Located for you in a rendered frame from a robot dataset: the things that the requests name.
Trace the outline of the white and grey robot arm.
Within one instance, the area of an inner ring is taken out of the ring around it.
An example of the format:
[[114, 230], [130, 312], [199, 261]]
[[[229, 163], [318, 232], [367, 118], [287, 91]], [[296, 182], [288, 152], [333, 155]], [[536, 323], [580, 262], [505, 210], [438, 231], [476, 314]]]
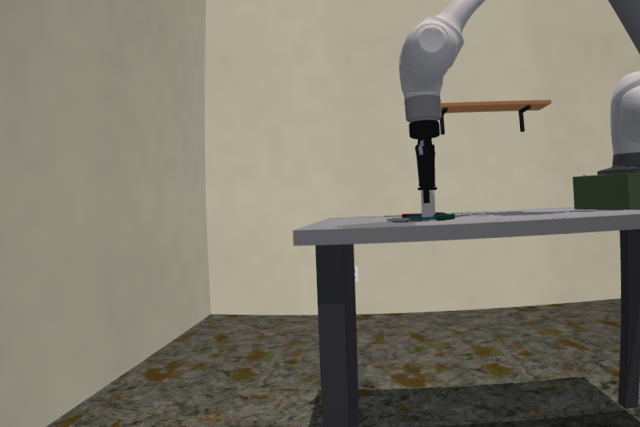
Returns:
[[[408, 34], [399, 59], [407, 122], [442, 118], [443, 76], [464, 44], [465, 24], [484, 1], [452, 0], [439, 15], [426, 17]], [[640, 54], [640, 0], [608, 1]], [[598, 175], [640, 173], [640, 71], [617, 83], [610, 122], [613, 166]]]

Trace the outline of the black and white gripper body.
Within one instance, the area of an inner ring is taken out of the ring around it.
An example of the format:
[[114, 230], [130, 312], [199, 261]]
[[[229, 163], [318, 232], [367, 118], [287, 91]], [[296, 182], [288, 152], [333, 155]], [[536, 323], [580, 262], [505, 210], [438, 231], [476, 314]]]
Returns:
[[431, 139], [440, 135], [439, 122], [436, 120], [419, 120], [411, 122], [409, 124], [409, 136], [412, 139], [418, 139], [418, 146], [420, 141], [424, 141], [424, 146], [427, 146], [427, 156], [429, 158], [429, 144], [432, 144]]

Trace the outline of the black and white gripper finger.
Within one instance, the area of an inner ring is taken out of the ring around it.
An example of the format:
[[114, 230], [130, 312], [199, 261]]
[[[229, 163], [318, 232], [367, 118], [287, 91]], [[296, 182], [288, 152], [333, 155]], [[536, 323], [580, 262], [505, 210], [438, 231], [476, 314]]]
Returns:
[[427, 147], [426, 145], [424, 146], [424, 141], [420, 141], [420, 145], [418, 146], [417, 144], [415, 150], [420, 186], [418, 190], [421, 190], [422, 217], [433, 217], [433, 194], [431, 190], [431, 161], [433, 144], [429, 144], [429, 158], [427, 158]]
[[433, 145], [432, 161], [431, 161], [431, 185], [433, 190], [433, 213], [435, 214], [435, 146]]

